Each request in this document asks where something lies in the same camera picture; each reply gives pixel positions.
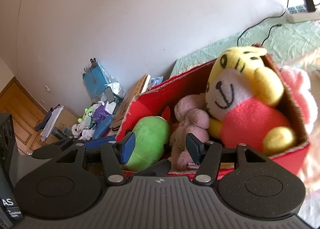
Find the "white power strip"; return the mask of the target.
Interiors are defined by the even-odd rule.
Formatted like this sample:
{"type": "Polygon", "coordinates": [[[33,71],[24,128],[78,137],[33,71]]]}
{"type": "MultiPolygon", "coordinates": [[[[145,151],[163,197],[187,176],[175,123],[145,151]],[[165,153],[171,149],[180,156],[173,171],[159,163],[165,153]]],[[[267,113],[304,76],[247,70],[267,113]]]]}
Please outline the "white power strip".
{"type": "Polygon", "coordinates": [[[285,11],[286,19],[291,23],[319,20],[319,9],[314,12],[308,12],[305,5],[288,7],[285,11]]]}

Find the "brown cardboard book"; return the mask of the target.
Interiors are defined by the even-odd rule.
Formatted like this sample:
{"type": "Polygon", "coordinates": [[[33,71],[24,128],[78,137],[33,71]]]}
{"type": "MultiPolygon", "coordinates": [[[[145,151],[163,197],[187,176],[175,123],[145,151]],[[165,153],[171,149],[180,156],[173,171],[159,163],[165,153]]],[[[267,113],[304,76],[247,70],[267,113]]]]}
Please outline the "brown cardboard book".
{"type": "Polygon", "coordinates": [[[120,128],[121,122],[123,121],[126,112],[130,106],[131,101],[141,93],[144,93],[148,89],[148,84],[151,79],[149,74],[144,74],[136,83],[129,89],[121,102],[116,114],[114,115],[113,121],[110,125],[111,130],[116,131],[120,128]]]}

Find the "small toy clutter pile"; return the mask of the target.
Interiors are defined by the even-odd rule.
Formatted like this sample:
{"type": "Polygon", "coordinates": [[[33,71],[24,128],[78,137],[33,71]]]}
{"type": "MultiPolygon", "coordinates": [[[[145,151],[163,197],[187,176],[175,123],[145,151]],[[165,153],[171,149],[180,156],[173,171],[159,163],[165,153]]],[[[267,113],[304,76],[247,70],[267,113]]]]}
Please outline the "small toy clutter pile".
{"type": "Polygon", "coordinates": [[[98,102],[85,109],[82,118],[71,128],[75,139],[95,140],[103,137],[112,120],[116,102],[98,102]]]}

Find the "cartoon bear bed sheet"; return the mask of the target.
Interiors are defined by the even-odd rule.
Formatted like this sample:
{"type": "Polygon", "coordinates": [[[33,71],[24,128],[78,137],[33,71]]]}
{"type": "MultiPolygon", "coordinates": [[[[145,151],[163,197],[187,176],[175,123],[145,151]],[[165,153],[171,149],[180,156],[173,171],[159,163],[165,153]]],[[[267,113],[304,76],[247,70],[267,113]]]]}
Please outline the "cartoon bear bed sheet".
{"type": "MultiPolygon", "coordinates": [[[[285,18],[270,19],[250,29],[209,44],[176,60],[171,76],[184,73],[218,56],[224,49],[262,44],[280,67],[296,66],[305,70],[311,81],[311,93],[319,101],[319,21],[289,23],[285,18]]],[[[319,121],[310,134],[311,147],[298,176],[306,187],[306,199],[298,215],[314,228],[319,227],[319,121]]]]}

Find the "black charger plug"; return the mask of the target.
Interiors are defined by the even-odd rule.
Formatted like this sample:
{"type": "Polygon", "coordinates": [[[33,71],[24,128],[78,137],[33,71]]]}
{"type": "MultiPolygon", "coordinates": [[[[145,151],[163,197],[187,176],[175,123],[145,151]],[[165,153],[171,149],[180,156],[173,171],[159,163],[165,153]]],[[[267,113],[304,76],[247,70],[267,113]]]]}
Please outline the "black charger plug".
{"type": "Polygon", "coordinates": [[[306,6],[306,9],[308,12],[315,12],[316,11],[315,4],[314,4],[313,0],[304,0],[304,5],[306,6]]]}

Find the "green plush toy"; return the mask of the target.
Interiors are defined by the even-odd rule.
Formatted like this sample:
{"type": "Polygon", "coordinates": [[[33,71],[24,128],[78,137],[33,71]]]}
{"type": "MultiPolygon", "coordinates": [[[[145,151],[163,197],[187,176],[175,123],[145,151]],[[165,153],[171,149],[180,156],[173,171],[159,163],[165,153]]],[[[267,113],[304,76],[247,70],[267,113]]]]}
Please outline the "green plush toy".
{"type": "Polygon", "coordinates": [[[160,160],[164,145],[170,137],[168,122],[159,116],[148,116],[140,119],[133,128],[136,142],[132,155],[124,169],[140,172],[160,160]]]}

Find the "yellow tiger plush toy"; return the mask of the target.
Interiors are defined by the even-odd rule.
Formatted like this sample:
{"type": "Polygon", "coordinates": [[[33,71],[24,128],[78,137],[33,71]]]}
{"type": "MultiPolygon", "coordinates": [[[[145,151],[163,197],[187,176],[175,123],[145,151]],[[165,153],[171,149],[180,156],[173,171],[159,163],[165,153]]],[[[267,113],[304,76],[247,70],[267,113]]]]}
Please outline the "yellow tiger plush toy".
{"type": "Polygon", "coordinates": [[[267,67],[267,49],[231,47],[213,64],[205,92],[208,132],[227,148],[244,143],[267,156],[297,144],[295,131],[277,105],[284,86],[267,67]]]}

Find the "dusty pink plush toy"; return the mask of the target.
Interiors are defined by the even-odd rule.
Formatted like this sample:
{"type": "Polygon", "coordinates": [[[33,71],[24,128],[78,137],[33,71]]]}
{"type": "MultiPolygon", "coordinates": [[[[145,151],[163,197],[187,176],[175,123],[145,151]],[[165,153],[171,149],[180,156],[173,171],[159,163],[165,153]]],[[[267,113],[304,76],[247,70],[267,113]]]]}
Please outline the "dusty pink plush toy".
{"type": "Polygon", "coordinates": [[[180,99],[174,107],[178,126],[171,134],[171,170],[184,172],[193,160],[185,147],[185,137],[194,134],[201,142],[209,140],[209,115],[206,112],[205,94],[191,94],[180,99]]]}

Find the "red cardboard box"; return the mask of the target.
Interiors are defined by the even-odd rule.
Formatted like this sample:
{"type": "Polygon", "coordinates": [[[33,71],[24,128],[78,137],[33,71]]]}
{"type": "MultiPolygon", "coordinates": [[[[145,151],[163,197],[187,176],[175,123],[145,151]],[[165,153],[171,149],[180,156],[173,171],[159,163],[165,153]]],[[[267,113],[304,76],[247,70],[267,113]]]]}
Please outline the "red cardboard box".
{"type": "Polygon", "coordinates": [[[228,48],[214,61],[135,96],[117,141],[127,131],[136,135],[128,172],[165,157],[171,175],[194,176],[198,165],[186,148],[189,133],[226,148],[248,144],[292,173],[309,149],[299,96],[260,45],[228,48]]]}

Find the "blue plastic bag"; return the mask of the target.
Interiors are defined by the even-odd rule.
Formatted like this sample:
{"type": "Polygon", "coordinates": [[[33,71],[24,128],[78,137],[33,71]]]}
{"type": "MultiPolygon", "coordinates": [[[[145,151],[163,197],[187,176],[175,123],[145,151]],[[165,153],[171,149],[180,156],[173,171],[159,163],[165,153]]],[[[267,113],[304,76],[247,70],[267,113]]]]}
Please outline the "blue plastic bag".
{"type": "Polygon", "coordinates": [[[90,62],[91,64],[84,68],[85,71],[82,74],[82,80],[90,99],[98,100],[107,88],[111,88],[116,96],[123,97],[125,92],[120,82],[110,75],[95,58],[91,58],[90,62]]]}

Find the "wooden door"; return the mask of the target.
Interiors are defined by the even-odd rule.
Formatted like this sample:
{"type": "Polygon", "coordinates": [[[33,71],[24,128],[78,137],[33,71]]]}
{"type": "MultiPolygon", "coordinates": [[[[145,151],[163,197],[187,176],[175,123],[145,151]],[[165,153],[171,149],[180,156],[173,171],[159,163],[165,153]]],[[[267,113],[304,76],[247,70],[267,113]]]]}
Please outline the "wooden door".
{"type": "Polygon", "coordinates": [[[35,127],[43,121],[47,112],[15,77],[1,90],[1,112],[12,115],[15,139],[20,154],[30,154],[40,147],[57,141],[52,134],[45,141],[41,141],[41,132],[35,131],[35,127]]]}

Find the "pale pink fluffy plush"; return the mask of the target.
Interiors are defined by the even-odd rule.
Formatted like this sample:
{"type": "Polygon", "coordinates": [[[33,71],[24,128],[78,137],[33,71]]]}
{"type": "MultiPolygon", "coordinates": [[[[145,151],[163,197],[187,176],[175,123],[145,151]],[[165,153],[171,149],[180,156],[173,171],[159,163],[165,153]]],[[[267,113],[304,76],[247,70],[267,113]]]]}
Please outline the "pale pink fluffy plush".
{"type": "Polygon", "coordinates": [[[318,117],[318,106],[311,93],[308,73],[298,67],[288,65],[283,66],[280,73],[291,89],[292,98],[300,108],[306,132],[311,134],[318,117]]]}

